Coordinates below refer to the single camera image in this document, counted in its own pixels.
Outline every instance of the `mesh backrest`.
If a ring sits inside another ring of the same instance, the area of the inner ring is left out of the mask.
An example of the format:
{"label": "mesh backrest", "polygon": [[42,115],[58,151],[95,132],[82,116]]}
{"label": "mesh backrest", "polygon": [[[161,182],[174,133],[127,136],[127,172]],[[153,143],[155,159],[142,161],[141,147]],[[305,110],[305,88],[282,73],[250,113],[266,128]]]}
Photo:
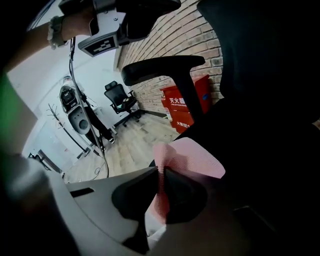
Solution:
{"label": "mesh backrest", "polygon": [[120,83],[111,82],[105,86],[106,91],[104,95],[115,105],[119,106],[122,104],[124,99],[128,98],[125,90]]}

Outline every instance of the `pink cloth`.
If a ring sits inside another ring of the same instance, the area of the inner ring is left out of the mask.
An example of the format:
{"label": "pink cloth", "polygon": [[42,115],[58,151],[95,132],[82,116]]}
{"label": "pink cloth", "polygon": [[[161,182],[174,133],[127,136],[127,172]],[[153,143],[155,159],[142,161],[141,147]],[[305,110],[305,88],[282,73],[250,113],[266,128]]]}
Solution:
{"label": "pink cloth", "polygon": [[181,138],[170,144],[158,143],[153,146],[155,165],[158,166],[158,193],[149,210],[162,224],[170,210],[169,200],[164,190],[164,167],[183,173],[185,170],[221,178],[225,173],[222,164],[202,146],[190,138]]}

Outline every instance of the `red fire extinguisher box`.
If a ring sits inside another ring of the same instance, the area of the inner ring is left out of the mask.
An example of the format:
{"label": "red fire extinguisher box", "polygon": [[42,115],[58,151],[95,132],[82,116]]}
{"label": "red fire extinguisher box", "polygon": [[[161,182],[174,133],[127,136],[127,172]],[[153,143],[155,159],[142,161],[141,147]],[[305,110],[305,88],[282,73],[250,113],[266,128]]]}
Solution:
{"label": "red fire extinguisher box", "polygon": [[[209,110],[212,104],[208,78],[209,75],[204,75],[192,79],[204,113]],[[169,102],[171,110],[189,112],[185,100],[176,85],[165,87],[161,91],[163,91],[166,100]]]}
{"label": "red fire extinguisher box", "polygon": [[[192,78],[203,113],[206,113],[212,105],[208,78],[209,75]],[[189,109],[176,85],[170,85],[160,90],[162,91],[161,102],[171,126],[181,134],[194,123]]]}

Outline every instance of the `cable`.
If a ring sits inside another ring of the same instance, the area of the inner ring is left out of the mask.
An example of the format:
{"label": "cable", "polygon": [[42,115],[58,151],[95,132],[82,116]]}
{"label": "cable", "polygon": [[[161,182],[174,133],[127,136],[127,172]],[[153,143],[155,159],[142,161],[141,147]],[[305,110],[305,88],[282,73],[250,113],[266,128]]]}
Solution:
{"label": "cable", "polygon": [[99,175],[99,173],[100,173],[100,171],[101,171],[101,168],[102,168],[104,165],[106,165],[106,163],[103,163],[100,167],[98,167],[98,168],[96,168],[96,169],[94,170],[95,177],[94,177],[93,179],[90,179],[90,181],[93,181],[93,180],[95,180],[95,179],[98,177],[98,175]]}
{"label": "cable", "polygon": [[92,101],[96,104],[96,106],[94,106],[94,105],[90,104],[93,108],[98,107],[98,103],[96,103],[92,98],[90,98],[89,96],[87,96],[87,98],[89,98],[90,100],[92,100]]}
{"label": "cable", "polygon": [[74,54],[75,54],[75,45],[76,45],[76,37],[73,37],[73,38],[71,39],[71,44],[70,44],[69,71],[70,71],[70,75],[71,75],[72,82],[73,82],[74,87],[75,87],[75,95],[76,95],[76,97],[77,97],[77,100],[78,100],[79,105],[80,105],[81,108],[82,108],[82,111],[83,111],[83,114],[84,114],[84,116],[85,116],[85,119],[86,119],[86,121],[87,121],[88,124],[89,124],[90,130],[91,130],[92,133],[93,133],[94,140],[95,140],[95,142],[96,142],[96,144],[97,144],[97,146],[98,146],[98,148],[99,148],[99,150],[100,150],[100,153],[101,153],[101,155],[102,155],[102,158],[103,158],[103,160],[104,160],[105,170],[106,170],[106,176],[107,176],[107,178],[108,178],[108,177],[109,177],[109,167],[108,167],[107,159],[106,159],[106,156],[105,156],[105,154],[104,154],[103,149],[101,148],[101,145],[100,145],[100,142],[99,142],[99,140],[98,140],[98,137],[97,137],[97,135],[96,135],[96,133],[95,133],[94,127],[92,126],[92,124],[91,124],[91,122],[90,122],[89,116],[88,116],[87,111],[86,111],[85,106],[84,106],[84,103],[83,103],[83,101],[82,101],[82,99],[81,99],[81,95],[82,95],[82,94],[81,94],[81,91],[80,91],[80,89],[79,89],[79,87],[78,87],[78,84],[77,84],[77,82],[76,82],[76,79],[75,79],[74,66],[73,66]]}

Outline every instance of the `black office chair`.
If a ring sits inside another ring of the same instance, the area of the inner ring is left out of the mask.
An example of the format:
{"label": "black office chair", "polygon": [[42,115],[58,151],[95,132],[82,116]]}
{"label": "black office chair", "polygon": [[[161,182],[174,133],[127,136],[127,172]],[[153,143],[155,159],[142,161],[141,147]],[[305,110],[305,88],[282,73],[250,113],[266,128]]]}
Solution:
{"label": "black office chair", "polygon": [[133,96],[133,90],[129,92],[130,96],[126,94],[122,84],[112,81],[107,84],[105,87],[104,95],[112,102],[110,105],[113,110],[119,114],[121,112],[128,112],[129,115],[125,119],[123,126],[127,127],[126,122],[130,118],[135,118],[136,122],[139,122],[141,117],[139,110],[132,111],[131,107],[137,103],[137,99]]}

